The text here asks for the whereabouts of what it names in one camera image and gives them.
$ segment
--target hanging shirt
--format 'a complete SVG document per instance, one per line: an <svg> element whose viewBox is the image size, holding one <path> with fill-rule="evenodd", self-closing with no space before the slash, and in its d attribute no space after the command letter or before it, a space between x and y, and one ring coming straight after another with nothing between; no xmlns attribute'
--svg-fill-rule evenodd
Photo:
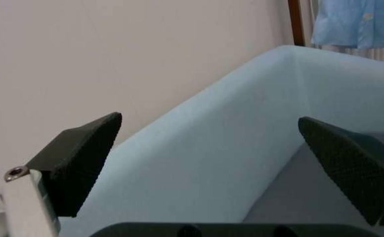
<svg viewBox="0 0 384 237"><path fill-rule="evenodd" d="M319 0L312 43L384 47L384 0Z"/></svg>

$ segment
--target gray bin bottom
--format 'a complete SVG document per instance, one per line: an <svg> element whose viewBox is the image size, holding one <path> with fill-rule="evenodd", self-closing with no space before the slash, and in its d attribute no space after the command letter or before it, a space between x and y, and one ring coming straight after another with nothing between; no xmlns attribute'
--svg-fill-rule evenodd
<svg viewBox="0 0 384 237"><path fill-rule="evenodd" d="M384 134L371 135L384 143ZM384 227L368 225L306 144L254 203L244 222L345 224L384 237Z"/></svg>

